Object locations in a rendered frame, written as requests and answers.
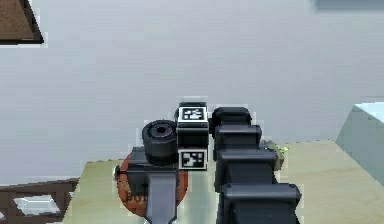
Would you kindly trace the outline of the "small olive green object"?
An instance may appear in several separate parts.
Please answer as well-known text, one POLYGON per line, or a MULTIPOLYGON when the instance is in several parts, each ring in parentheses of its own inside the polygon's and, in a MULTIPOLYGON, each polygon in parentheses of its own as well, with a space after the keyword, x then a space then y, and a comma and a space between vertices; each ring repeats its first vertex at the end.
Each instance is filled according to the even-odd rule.
POLYGON ((272 140, 268 140, 268 141, 262 140, 260 142, 260 147, 272 149, 277 153, 277 161, 275 163, 274 170, 279 171, 282 168, 283 163, 285 161, 284 154, 288 151, 288 148, 286 146, 278 145, 274 143, 272 140))

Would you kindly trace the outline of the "beige table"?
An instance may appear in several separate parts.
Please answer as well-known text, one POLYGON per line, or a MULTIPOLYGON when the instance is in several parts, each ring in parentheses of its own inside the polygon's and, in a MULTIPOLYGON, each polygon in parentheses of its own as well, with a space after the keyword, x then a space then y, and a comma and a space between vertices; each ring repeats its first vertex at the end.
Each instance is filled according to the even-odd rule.
MULTIPOLYGON (((63 224, 147 224, 118 197, 113 169, 119 163, 85 164, 63 224)), ((188 174, 176 224, 216 224, 214 177, 214 162, 207 171, 188 174)), ((296 212, 301 224, 384 224, 384 186, 331 140, 289 144, 276 178, 299 187, 302 199, 296 212)))

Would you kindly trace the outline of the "orange black striped basketball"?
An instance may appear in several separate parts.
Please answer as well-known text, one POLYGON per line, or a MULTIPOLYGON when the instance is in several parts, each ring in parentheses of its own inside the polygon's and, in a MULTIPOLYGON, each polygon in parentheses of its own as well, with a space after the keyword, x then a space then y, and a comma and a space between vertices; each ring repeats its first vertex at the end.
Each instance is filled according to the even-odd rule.
MULTIPOLYGON (((179 171, 179 186, 177 187, 176 204, 179 205, 184 199, 188 189, 188 172, 179 171)), ((118 195, 122 204, 133 214, 144 217, 146 213, 146 198, 134 196, 131 193, 128 178, 125 174, 115 175, 118 195)))

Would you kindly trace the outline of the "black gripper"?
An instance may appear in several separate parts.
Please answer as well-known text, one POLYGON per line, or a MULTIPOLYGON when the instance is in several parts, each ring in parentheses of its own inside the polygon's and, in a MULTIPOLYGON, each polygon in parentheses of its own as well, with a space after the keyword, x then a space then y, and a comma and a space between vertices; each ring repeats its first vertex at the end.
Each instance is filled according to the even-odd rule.
POLYGON ((149 224, 172 224, 177 217, 176 123, 150 122, 142 129, 142 140, 128 160, 130 190, 146 198, 144 217, 149 224))

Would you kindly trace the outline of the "pale grey green box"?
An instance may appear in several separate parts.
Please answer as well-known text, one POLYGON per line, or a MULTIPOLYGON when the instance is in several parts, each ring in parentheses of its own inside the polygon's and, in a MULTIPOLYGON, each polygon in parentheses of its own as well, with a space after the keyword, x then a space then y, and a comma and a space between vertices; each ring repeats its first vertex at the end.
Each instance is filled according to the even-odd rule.
POLYGON ((354 104, 335 142, 384 187, 384 102, 354 104))

